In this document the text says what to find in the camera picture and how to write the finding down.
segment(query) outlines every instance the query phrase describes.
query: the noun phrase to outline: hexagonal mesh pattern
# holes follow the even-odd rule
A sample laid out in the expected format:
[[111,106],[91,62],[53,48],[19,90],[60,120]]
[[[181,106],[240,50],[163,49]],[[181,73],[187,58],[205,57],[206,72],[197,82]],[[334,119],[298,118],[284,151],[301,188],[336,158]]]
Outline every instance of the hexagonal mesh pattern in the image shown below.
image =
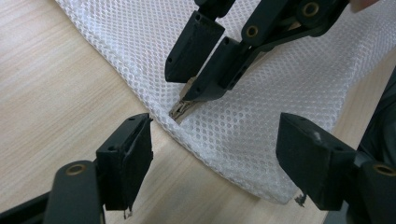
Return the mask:
[[[276,160],[280,112],[331,130],[348,87],[396,45],[396,1],[380,1],[358,14],[348,8],[326,35],[275,48],[233,91],[201,106],[179,126],[168,111],[182,85],[166,83],[163,70],[197,8],[193,1],[57,1],[179,143],[220,175],[275,203],[286,203],[296,190]],[[226,35],[241,39],[258,2],[236,1],[219,20]]]

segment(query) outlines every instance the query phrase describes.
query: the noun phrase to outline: light wood surface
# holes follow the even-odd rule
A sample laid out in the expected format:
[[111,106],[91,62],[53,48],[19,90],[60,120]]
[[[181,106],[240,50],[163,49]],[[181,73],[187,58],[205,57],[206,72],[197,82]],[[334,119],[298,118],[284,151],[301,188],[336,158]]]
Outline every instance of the light wood surface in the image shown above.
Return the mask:
[[[334,133],[353,147],[396,64],[355,86]],[[0,212],[48,190],[55,172],[93,160],[128,117],[146,112],[53,0],[0,2]],[[261,200],[216,175],[152,123],[154,161],[134,215],[107,223],[321,223],[325,212]]]

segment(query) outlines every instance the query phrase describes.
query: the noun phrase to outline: wood grain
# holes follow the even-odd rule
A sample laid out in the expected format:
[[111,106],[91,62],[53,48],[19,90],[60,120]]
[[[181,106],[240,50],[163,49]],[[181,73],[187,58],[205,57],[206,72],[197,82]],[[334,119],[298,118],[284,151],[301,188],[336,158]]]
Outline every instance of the wood grain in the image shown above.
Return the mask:
[[[128,117],[147,112],[52,0],[0,3],[0,211],[50,190],[57,169],[93,160]],[[396,50],[348,95],[334,133],[355,147]],[[261,200],[216,175],[153,122],[155,159],[134,216],[107,223],[320,223],[326,213]]]

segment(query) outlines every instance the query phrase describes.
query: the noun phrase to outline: mesh laundry bag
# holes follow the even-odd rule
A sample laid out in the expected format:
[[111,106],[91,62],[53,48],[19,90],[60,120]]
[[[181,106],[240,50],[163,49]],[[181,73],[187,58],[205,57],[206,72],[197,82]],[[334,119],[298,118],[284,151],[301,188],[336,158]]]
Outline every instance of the mesh laundry bag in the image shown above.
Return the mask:
[[[326,35],[275,48],[233,91],[202,105],[178,125],[168,112],[183,85],[166,83],[163,71],[197,8],[194,2],[57,2],[180,144],[218,174],[274,203],[286,203],[296,191],[276,160],[280,112],[307,117],[330,131],[351,84],[396,45],[396,1],[380,1],[358,14],[347,8]],[[240,30],[258,3],[236,1],[218,20],[225,34],[241,40]]]

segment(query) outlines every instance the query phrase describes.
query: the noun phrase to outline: white mesh fabric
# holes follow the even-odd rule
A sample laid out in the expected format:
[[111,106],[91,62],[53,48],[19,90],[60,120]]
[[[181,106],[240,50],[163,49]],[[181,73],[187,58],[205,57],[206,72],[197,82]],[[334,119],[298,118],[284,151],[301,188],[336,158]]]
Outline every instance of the white mesh fabric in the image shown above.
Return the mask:
[[[179,126],[168,112],[183,85],[166,83],[163,71],[197,8],[193,1],[57,2],[179,143],[220,175],[275,203],[286,203],[296,190],[276,160],[280,112],[307,117],[331,130],[349,86],[396,45],[396,1],[380,1],[358,14],[347,8],[326,35],[274,49],[233,91],[204,104]],[[240,40],[240,30],[258,2],[236,1],[219,20],[225,34]]]

